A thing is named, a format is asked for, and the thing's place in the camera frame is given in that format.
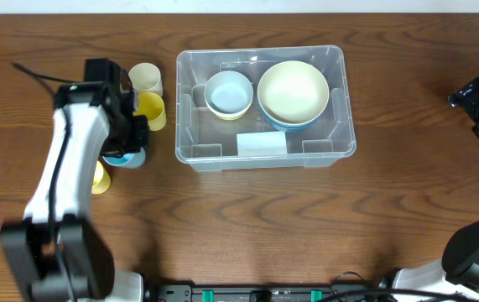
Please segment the blue cup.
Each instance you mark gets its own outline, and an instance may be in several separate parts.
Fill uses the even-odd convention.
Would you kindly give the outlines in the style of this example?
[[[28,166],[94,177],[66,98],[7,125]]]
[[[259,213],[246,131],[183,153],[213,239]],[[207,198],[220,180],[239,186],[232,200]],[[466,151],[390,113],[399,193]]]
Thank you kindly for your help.
[[[124,154],[122,157],[103,156],[102,158],[107,164],[114,167],[138,169],[144,164],[146,153],[144,148],[141,148],[137,153]]]

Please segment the dark blue large bowl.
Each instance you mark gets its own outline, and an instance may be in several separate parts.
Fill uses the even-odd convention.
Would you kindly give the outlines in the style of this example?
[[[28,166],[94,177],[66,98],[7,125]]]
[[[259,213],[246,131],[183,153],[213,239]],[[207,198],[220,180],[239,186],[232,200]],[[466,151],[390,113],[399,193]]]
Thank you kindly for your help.
[[[303,129],[306,129],[317,122],[317,118],[304,123],[288,123],[288,122],[280,122],[276,118],[271,117],[263,108],[260,108],[263,117],[272,125],[275,129],[282,131],[282,132],[298,132]]]

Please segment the yellow small bowl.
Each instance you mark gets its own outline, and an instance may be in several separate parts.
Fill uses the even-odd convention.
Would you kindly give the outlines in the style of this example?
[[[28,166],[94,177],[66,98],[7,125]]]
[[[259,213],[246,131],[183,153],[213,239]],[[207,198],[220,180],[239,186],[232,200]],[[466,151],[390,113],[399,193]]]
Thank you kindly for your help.
[[[222,119],[222,120],[225,120],[225,121],[233,121],[233,120],[237,120],[239,118],[241,118],[242,116],[244,116],[246,112],[239,112],[239,113],[235,113],[235,114],[224,114],[224,113],[219,113],[219,112],[213,112],[213,114]]]

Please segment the white small bowl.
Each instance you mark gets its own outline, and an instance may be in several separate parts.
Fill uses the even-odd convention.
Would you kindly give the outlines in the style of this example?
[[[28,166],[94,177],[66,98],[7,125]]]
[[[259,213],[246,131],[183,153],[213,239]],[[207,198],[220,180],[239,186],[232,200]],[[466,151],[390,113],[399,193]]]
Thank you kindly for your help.
[[[246,114],[248,107],[243,108],[242,110],[238,112],[232,112],[232,113],[226,113],[226,112],[219,112],[213,107],[208,107],[208,109],[215,114],[217,117],[219,117],[222,120],[237,120],[238,118],[242,117],[243,115]]]

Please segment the yellow cup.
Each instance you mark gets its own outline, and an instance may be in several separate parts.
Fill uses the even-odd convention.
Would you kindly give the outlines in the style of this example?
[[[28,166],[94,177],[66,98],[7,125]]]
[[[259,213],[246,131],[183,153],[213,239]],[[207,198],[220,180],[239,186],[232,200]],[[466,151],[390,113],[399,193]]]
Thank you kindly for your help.
[[[144,92],[138,95],[138,109],[134,116],[145,116],[150,131],[159,131],[166,125],[164,100],[154,92]]]
[[[110,188],[111,183],[110,175],[107,173],[102,163],[97,161],[91,193],[93,195],[103,194]]]

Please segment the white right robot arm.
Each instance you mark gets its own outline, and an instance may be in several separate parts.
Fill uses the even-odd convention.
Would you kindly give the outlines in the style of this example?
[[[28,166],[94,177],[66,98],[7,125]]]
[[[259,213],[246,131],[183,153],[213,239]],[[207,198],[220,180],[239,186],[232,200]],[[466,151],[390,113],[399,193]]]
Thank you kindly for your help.
[[[479,77],[448,97],[474,122],[479,139]],[[458,230],[448,241],[440,260],[418,268],[400,269],[388,279],[389,289],[408,289],[479,300],[479,221]]]

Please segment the beige large bowl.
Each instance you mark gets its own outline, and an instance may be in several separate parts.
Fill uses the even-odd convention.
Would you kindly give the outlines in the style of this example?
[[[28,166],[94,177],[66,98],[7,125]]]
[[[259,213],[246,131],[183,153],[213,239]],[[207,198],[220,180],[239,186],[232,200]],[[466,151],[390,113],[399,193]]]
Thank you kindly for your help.
[[[330,99],[330,87],[313,65],[290,60],[267,69],[259,80],[258,103],[280,122],[304,123],[318,118]]]

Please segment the light blue small bowl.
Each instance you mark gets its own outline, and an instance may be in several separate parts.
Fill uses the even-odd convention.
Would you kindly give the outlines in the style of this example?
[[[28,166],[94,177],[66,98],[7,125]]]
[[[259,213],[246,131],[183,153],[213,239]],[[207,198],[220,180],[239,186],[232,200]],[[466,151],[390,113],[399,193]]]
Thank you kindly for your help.
[[[252,105],[253,84],[239,72],[221,71],[207,81],[204,98],[208,107],[219,112],[238,112]]]

